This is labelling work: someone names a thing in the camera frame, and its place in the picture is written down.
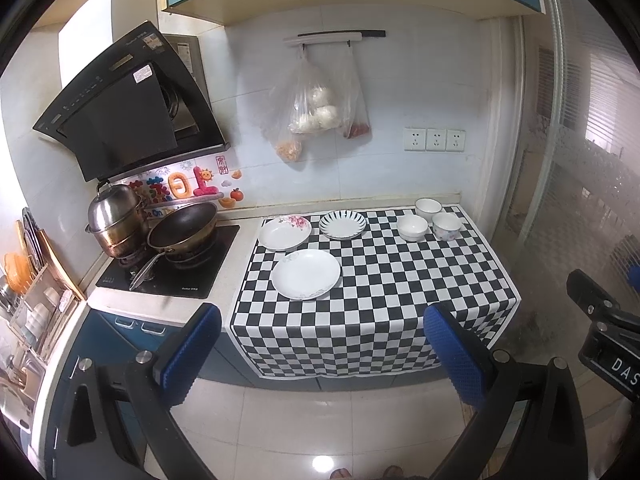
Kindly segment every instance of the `pot lid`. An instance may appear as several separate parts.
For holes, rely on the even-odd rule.
[[[98,195],[89,204],[88,220],[91,231],[102,231],[114,225],[140,203],[140,197],[129,186],[102,186],[103,183],[98,184]]]

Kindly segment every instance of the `metal screw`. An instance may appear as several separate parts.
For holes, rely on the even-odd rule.
[[[91,368],[91,366],[94,364],[93,361],[91,361],[91,359],[89,359],[88,357],[85,357],[84,359],[80,359],[78,361],[78,369],[85,372],[87,371],[89,368]]]
[[[509,361],[510,358],[511,356],[504,350],[496,350],[494,352],[494,359],[499,363],[506,363]]]
[[[561,357],[554,357],[554,366],[559,370],[564,370],[567,364],[566,364],[566,361]]]
[[[136,361],[143,365],[144,363],[151,361],[153,356],[154,355],[149,350],[143,350],[142,352],[138,352],[138,355],[136,355]]]

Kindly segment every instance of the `frying pan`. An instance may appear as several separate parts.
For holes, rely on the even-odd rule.
[[[152,267],[167,253],[189,253],[209,238],[218,223],[218,208],[212,202],[191,204],[165,216],[149,231],[146,244],[158,251],[137,273],[129,290],[142,283]]]

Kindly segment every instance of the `power socket panel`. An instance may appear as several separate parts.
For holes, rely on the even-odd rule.
[[[426,149],[428,152],[443,152],[447,147],[447,131],[429,128]]]
[[[447,151],[448,152],[464,152],[465,151],[465,130],[447,130]]]
[[[424,128],[405,128],[402,133],[402,146],[406,152],[423,152],[427,138]]]

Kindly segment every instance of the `oval plate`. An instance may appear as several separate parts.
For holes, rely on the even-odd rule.
[[[258,242],[270,251],[289,251],[311,234],[311,222],[300,215],[278,216],[269,220],[258,233]]]
[[[356,211],[327,213],[320,219],[320,232],[333,240],[351,240],[364,231],[367,219]]]
[[[340,263],[318,249],[287,254],[271,271],[271,283],[290,300],[312,300],[334,288],[340,279]]]

